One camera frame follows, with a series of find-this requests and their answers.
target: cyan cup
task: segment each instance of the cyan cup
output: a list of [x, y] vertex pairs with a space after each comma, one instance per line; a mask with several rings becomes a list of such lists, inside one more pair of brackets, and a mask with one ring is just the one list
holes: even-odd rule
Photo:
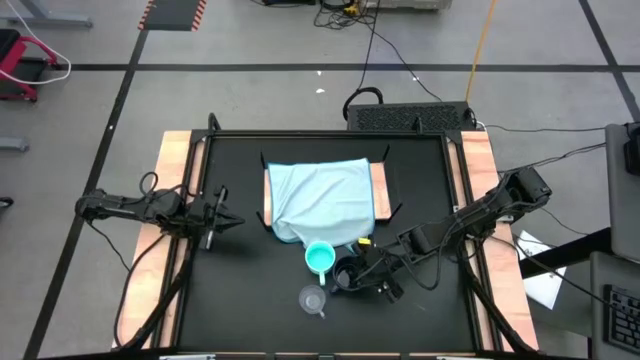
[[309, 270], [320, 276], [320, 285], [324, 286], [324, 274], [326, 274], [333, 266], [333, 263], [335, 263], [336, 252], [328, 242], [315, 241], [307, 247], [307, 251], [304, 253], [304, 260]]

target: white paper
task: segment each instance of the white paper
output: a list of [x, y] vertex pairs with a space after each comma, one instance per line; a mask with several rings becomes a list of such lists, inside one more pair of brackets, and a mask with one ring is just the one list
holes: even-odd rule
[[[519, 241], [518, 244], [528, 256], [550, 249], [548, 245], [541, 243], [540, 240], [534, 238], [524, 230], [520, 233], [520, 238], [527, 240]], [[522, 254], [520, 249], [518, 249], [518, 257], [520, 260], [524, 258], [524, 254]], [[566, 270], [567, 268], [563, 267], [556, 271], [560, 275], [564, 276]], [[558, 292], [560, 291], [560, 285], [562, 285], [562, 279], [553, 273], [541, 274], [528, 278], [524, 281], [524, 289], [527, 292], [527, 296], [547, 307], [549, 310], [553, 310], [553, 305], [555, 304]]]

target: gray floor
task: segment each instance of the gray floor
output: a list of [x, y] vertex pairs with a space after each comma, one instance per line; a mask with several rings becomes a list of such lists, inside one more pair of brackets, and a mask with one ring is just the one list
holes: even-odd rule
[[[379, 32], [407, 62], [469, 64], [489, 0], [454, 0], [439, 14], [382, 12]], [[590, 0], [620, 64], [640, 64], [635, 0]], [[53, 10], [91, 16], [91, 30], [36, 29], [78, 64], [126, 64], [143, 0], [50, 0]], [[152, 32], [143, 64], [362, 63], [369, 31], [312, 26], [315, 8], [270, 9], [249, 0], [211, 1], [200, 31]], [[396, 63], [376, 40], [371, 62]], [[606, 65], [578, 0], [502, 0], [483, 64]], [[420, 72], [445, 100], [464, 98], [465, 72]], [[344, 129], [341, 107], [357, 86], [357, 71], [137, 72], [109, 149], [99, 186], [136, 194], [155, 166], [167, 130], [201, 128], [214, 111], [226, 129]], [[640, 94], [640, 74], [625, 79]], [[15, 206], [0, 217], [0, 358], [22, 356], [69, 231], [75, 199], [91, 169], [122, 72], [78, 71], [45, 86], [36, 104], [0, 103], [0, 133], [25, 135], [31, 150], [0, 153], [0, 196]], [[404, 71], [367, 74], [385, 100], [431, 101]], [[363, 97], [360, 102], [371, 99]], [[471, 99], [478, 118], [512, 128], [593, 127], [632, 121], [610, 73], [478, 73]], [[490, 131], [498, 168], [506, 169], [602, 142], [602, 133], [533, 134]], [[548, 209], [583, 232], [609, 224], [604, 151], [540, 169], [554, 191]], [[98, 226], [131, 258], [139, 225], [110, 220]], [[515, 230], [553, 244], [577, 237], [547, 214], [532, 213]], [[84, 229], [41, 356], [105, 351], [125, 271], [108, 245]], [[552, 354], [586, 355], [586, 340], [536, 322], [540, 346]]]

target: yellow cable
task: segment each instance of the yellow cable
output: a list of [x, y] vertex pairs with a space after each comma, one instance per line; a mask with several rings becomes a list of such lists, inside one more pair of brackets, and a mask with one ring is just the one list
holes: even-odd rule
[[478, 60], [480, 59], [480, 54], [482, 53], [482, 45], [484, 45], [484, 40], [487, 37], [487, 33], [489, 32], [489, 24], [491, 24], [491, 17], [493, 16], [493, 9], [496, 7], [496, 3], [498, 0], [491, 0], [491, 7], [489, 8], [489, 15], [487, 16], [487, 21], [484, 23], [484, 28], [482, 29], [482, 35], [480, 36], [480, 42], [478, 43], [478, 48], [476, 49], [476, 56], [473, 58], [473, 65], [471, 66], [471, 74], [469, 75], [469, 83], [467, 84], [467, 94], [465, 96], [465, 101], [469, 102], [469, 97], [471, 96], [471, 85], [473, 84], [473, 78], [476, 75], [476, 65], [478, 64]]

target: wooden board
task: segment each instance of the wooden board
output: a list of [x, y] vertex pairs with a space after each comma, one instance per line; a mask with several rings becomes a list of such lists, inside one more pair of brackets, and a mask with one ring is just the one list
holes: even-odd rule
[[[373, 190], [373, 207], [376, 220], [391, 217], [391, 205], [387, 191], [387, 179], [384, 173], [384, 163], [373, 163], [371, 167], [371, 185]], [[271, 226], [271, 182], [269, 172], [264, 170], [264, 223]]]
[[[164, 134], [156, 165], [156, 172], [160, 176], [159, 188], [171, 187], [182, 182], [190, 136], [191, 133], [189, 131], [170, 131]], [[498, 183], [489, 137], [485, 132], [463, 132], [462, 139], [473, 196], [474, 198], [480, 198]], [[449, 151], [451, 159], [454, 159], [451, 163], [458, 202], [464, 205], [462, 178], [457, 161], [455, 161], [457, 159], [455, 147], [449, 146]], [[201, 156], [202, 148], [200, 147], [196, 152], [196, 159], [201, 158]], [[375, 171], [381, 171], [384, 174], [384, 165], [380, 164], [380, 168]], [[198, 173], [199, 167], [195, 166], [192, 174], [192, 184], [195, 184]], [[190, 188], [192, 192], [195, 191], [193, 186], [190, 186]], [[499, 224], [496, 230], [496, 237], [511, 240], [511, 230], [508, 225]], [[144, 251], [158, 236], [158, 228], [151, 225], [143, 225], [138, 237], [135, 257]], [[498, 241], [486, 241], [484, 250], [496, 305], [522, 339], [529, 346], [537, 348], [536, 335], [515, 251]], [[126, 342], [135, 334], [158, 301], [168, 251], [169, 241], [165, 239], [140, 262], [140, 265], [132, 275], [118, 327], [120, 339], [123, 342]], [[176, 269], [179, 268], [182, 258], [178, 257], [177, 261]], [[476, 264], [472, 263], [472, 267], [475, 269]], [[478, 316], [483, 346], [485, 349], [491, 349], [491, 334], [486, 312], [483, 311], [482, 305], [478, 301], [476, 301], [476, 304], [479, 309]], [[167, 310], [161, 338], [162, 346], [169, 346], [174, 316], [175, 301]], [[503, 344], [505, 349], [509, 349], [509, 345], [504, 339]]]

